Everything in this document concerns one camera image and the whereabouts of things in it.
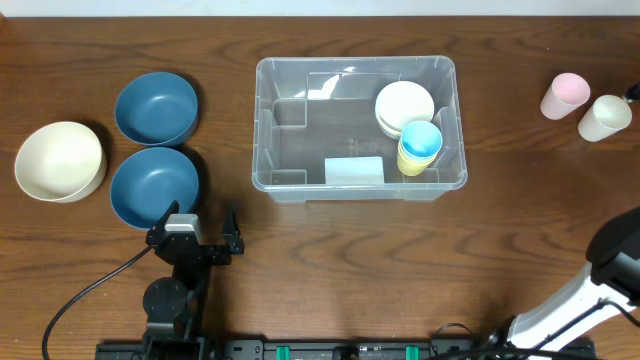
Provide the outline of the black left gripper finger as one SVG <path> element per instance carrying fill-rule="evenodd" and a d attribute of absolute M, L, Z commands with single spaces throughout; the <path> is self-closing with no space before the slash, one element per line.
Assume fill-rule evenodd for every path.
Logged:
<path fill-rule="evenodd" d="M 169 217 L 179 212 L 179 203 L 174 200 L 167 208 L 161 218 L 148 230 L 146 234 L 147 245 L 160 245 L 163 243 L 166 235 L 165 225 Z"/>
<path fill-rule="evenodd" d="M 233 205 L 228 208 L 222 227 L 222 236 L 230 254 L 244 253 L 245 243 L 236 220 Z"/>

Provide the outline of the cream plastic cup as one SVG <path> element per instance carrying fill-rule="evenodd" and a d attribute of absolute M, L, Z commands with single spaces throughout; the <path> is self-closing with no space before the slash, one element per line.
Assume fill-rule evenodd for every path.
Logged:
<path fill-rule="evenodd" d="M 578 124 L 579 135 L 598 142 L 628 127 L 632 120 L 630 106 L 620 97 L 603 95 L 597 98 Z"/>

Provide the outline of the blue bowl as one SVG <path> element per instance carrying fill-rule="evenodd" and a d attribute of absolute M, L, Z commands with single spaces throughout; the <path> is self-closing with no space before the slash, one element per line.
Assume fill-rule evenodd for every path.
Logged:
<path fill-rule="evenodd" d="M 195 88 L 170 72 L 141 75 L 119 93 L 114 120 L 129 140 L 144 146 L 174 147 L 185 143 L 198 125 Z"/>
<path fill-rule="evenodd" d="M 178 150 L 147 148 L 128 157 L 111 182 L 110 201 L 126 224 L 151 228 L 177 201 L 180 213 L 193 211 L 200 195 L 200 178 L 193 162 Z"/>

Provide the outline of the pink plastic cup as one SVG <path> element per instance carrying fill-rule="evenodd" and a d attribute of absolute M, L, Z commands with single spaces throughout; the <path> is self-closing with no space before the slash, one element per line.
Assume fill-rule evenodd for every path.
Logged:
<path fill-rule="evenodd" d="M 557 75 L 541 103 L 541 113 L 550 120 L 560 120 L 585 104 L 591 96 L 588 82 L 578 74 Z"/>

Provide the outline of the cream large bowl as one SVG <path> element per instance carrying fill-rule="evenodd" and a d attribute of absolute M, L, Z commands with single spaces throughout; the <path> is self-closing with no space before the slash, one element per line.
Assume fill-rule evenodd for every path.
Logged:
<path fill-rule="evenodd" d="M 71 121 L 46 125 L 20 147 L 14 175 L 30 197 L 54 203 L 79 201 L 93 193 L 107 171 L 107 156 L 89 127 Z"/>

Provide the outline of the yellow plastic cup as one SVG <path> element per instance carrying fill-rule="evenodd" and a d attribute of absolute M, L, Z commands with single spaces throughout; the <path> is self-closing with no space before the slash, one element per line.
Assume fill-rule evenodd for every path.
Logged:
<path fill-rule="evenodd" d="M 416 157 L 411 155 L 402 142 L 398 143 L 397 166 L 405 176 L 417 176 L 421 174 L 436 158 L 436 155 L 429 157 Z"/>

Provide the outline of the light blue plastic cup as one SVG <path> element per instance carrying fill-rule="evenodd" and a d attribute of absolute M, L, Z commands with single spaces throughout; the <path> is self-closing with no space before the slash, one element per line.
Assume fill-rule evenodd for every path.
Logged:
<path fill-rule="evenodd" d="M 443 145 L 440 129 L 430 121 L 414 121 L 406 125 L 399 140 L 399 152 L 415 162 L 435 159 Z"/>

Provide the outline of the white small bowl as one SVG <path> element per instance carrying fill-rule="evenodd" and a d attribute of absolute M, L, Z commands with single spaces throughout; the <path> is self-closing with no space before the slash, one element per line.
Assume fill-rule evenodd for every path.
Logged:
<path fill-rule="evenodd" d="M 414 121 L 431 121 L 435 105 L 431 94 L 421 85 L 397 81 L 385 86 L 378 94 L 374 113 L 377 121 L 402 133 Z"/>

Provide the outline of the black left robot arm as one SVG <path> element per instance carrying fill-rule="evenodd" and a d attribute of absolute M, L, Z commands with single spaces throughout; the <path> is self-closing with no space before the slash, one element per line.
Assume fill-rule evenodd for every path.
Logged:
<path fill-rule="evenodd" d="M 222 226 L 222 244 L 205 244 L 198 216 L 181 214 L 174 201 L 148 230 L 146 244 L 173 267 L 172 275 L 152 282 L 145 290 L 147 314 L 143 360 L 220 359 L 219 341 L 204 335 L 202 319 L 211 269 L 229 265 L 245 244 L 233 209 Z"/>

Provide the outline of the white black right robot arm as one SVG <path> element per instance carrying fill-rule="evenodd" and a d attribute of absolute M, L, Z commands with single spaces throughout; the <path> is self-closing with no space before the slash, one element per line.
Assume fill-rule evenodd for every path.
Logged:
<path fill-rule="evenodd" d="M 514 318 L 505 343 L 558 352 L 593 327 L 639 307 L 639 210 L 605 223 L 592 238 L 586 264 L 558 292 Z"/>

